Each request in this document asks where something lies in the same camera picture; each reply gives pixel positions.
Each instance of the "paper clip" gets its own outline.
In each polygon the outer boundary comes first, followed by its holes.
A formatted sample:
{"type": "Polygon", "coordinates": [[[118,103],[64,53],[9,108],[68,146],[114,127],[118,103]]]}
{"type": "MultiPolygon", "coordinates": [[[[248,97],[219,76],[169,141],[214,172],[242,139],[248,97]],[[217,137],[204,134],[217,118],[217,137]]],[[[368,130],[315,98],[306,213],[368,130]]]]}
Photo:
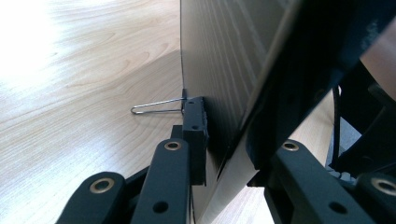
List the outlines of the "paper clip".
{"type": "Polygon", "coordinates": [[[141,114],[150,114],[150,113],[167,113],[167,112],[178,112],[178,111],[181,112],[182,111],[181,108],[180,109],[165,109],[165,110],[146,110],[146,111],[134,111],[134,110],[137,108],[141,108],[141,107],[168,104],[168,103],[172,103],[175,101],[182,101],[182,100],[186,100],[186,98],[177,98],[177,99],[172,99],[172,100],[167,100],[167,101],[151,103],[151,104],[147,104],[147,105],[135,105],[134,107],[132,107],[131,113],[133,113],[134,115],[141,115],[141,114]]]}

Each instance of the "wooden floor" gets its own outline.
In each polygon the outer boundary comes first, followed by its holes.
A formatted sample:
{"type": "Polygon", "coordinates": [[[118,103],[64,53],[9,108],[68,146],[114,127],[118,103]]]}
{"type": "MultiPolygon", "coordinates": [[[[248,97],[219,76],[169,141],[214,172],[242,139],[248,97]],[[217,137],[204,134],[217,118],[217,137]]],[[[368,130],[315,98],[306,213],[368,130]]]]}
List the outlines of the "wooden floor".
{"type": "MultiPolygon", "coordinates": [[[[179,1],[9,1],[0,10],[0,222],[53,223],[85,178],[136,173],[181,124],[179,114],[130,114],[181,95],[179,1]]],[[[332,115],[318,115],[321,150],[332,115]]],[[[244,189],[215,222],[268,223],[265,207],[262,189],[244,189]]]]}

